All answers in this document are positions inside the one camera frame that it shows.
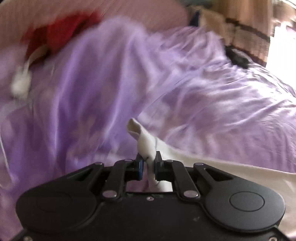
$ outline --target circular pad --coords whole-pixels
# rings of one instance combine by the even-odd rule
[[[275,191],[241,178],[216,182],[205,198],[208,214],[235,231],[259,232],[278,224],[285,202]]]
[[[263,197],[253,192],[235,193],[229,201],[234,208],[245,212],[257,211],[264,205]]]
[[[16,212],[26,228],[42,233],[61,233],[86,222],[96,208],[95,196],[73,180],[47,183],[25,192]]]

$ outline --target white sheet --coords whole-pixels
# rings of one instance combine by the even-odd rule
[[[243,165],[233,162],[204,159],[197,155],[182,152],[152,136],[139,122],[131,119],[127,126],[128,132],[138,142],[138,152],[146,160],[148,166],[149,188],[151,191],[172,191],[171,183],[156,181],[154,178],[154,159],[156,151],[161,152],[163,160],[181,161],[185,166],[192,167],[196,162],[203,162],[238,177],[269,187],[281,194],[286,202],[286,212],[279,229],[289,238],[296,239],[296,174],[266,168]]]

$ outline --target pink pillow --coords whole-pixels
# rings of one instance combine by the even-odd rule
[[[95,9],[103,18],[126,15],[152,31],[188,23],[185,8],[175,0],[4,0],[0,4],[0,49],[18,43],[31,23],[39,27],[57,16]]]

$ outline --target lavender bed cover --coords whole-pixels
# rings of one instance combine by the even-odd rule
[[[296,171],[293,89],[255,64],[232,66],[213,32],[149,33],[124,17],[106,20],[34,67],[28,103],[9,89],[23,55],[20,47],[0,54],[3,241],[21,229],[14,206],[27,189],[95,161],[135,157],[126,132],[133,117],[188,152]]]

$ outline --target striped curtain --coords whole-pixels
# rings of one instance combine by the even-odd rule
[[[231,44],[265,67],[272,28],[272,0],[214,0],[213,10],[226,18]]]

